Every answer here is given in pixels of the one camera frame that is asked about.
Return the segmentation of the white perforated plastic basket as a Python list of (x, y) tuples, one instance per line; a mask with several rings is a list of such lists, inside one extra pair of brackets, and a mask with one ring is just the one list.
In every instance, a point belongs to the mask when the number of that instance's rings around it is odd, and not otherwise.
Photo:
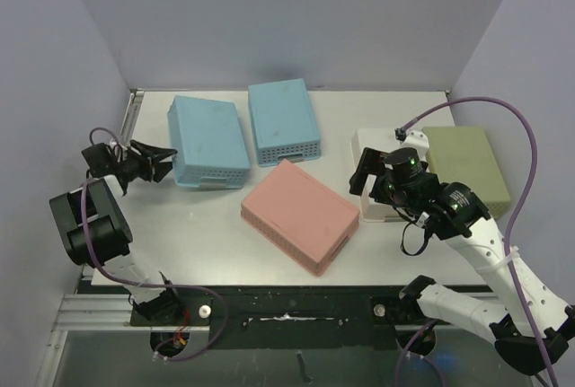
[[(360, 156), (365, 147), (391, 153), (401, 148), (395, 139), (392, 128), (360, 128), (351, 138), (351, 154), (353, 167), (357, 168)], [(369, 193), (376, 182), (376, 177), (371, 175), (363, 194), (360, 196), (360, 214), (365, 222), (401, 222), (399, 215), (388, 205), (376, 203)]]

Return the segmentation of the pink plastic basket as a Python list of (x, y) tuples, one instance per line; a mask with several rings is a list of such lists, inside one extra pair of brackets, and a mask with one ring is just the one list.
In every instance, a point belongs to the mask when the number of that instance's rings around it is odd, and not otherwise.
[(245, 197), (240, 215), (316, 277), (359, 226), (358, 207), (288, 160)]

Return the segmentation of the green perforated plastic basket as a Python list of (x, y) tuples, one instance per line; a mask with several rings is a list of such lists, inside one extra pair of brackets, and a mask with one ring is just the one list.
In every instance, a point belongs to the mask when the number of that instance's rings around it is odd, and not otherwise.
[(510, 207), (511, 197), (484, 129), (424, 127), (422, 131), (429, 140), (429, 170), (441, 182), (463, 183), (491, 216), (501, 218)]

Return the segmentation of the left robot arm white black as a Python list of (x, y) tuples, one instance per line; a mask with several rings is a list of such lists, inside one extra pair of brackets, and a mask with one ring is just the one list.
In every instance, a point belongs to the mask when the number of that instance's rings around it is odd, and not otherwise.
[(91, 145), (82, 151), (87, 163), (83, 186), (52, 198), (49, 207), (67, 256), (78, 266), (103, 268), (131, 294), (137, 314), (150, 322), (171, 325), (184, 312), (171, 282), (137, 260), (119, 199), (133, 180), (160, 182), (173, 168), (173, 148), (146, 145)]

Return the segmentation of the blue plastic basket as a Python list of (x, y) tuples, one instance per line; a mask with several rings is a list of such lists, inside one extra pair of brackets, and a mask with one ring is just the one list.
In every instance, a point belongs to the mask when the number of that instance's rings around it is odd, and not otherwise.
[(249, 86), (248, 110), (261, 167), (294, 157), (321, 157), (320, 131), (302, 78)]
[(235, 105), (177, 95), (167, 111), (174, 181), (194, 189), (240, 189), (251, 162)]

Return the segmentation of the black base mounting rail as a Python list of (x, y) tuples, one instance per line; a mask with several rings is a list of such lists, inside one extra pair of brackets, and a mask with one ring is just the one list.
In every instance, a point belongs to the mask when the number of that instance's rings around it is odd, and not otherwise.
[(218, 286), (216, 298), (181, 290), (183, 316), (175, 323), (150, 322), (136, 312), (130, 326), (153, 332), (187, 321), (190, 335), (213, 350), (330, 349), (394, 350), (401, 330), (425, 317), (399, 300), (399, 286)]

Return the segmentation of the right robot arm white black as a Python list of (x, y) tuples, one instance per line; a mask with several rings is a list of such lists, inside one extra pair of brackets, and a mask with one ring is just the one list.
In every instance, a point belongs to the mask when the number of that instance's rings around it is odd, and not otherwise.
[(488, 208), (463, 183), (442, 183), (412, 147), (384, 153), (364, 148), (349, 180), (361, 195), (394, 208), (409, 224), (437, 237), (462, 256), (498, 297), (487, 303), (417, 276), (399, 294), (401, 315), (412, 323), (437, 319), (491, 343), (518, 372), (532, 376), (556, 363), (574, 337), (574, 309), (553, 293), (521, 259), (504, 247)]

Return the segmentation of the blue bottom plastic basket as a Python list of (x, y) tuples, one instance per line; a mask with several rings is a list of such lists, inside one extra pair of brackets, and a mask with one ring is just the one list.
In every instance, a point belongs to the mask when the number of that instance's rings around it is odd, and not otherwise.
[(240, 189), (251, 162), (235, 105), (177, 95), (167, 111), (174, 181), (194, 189)]

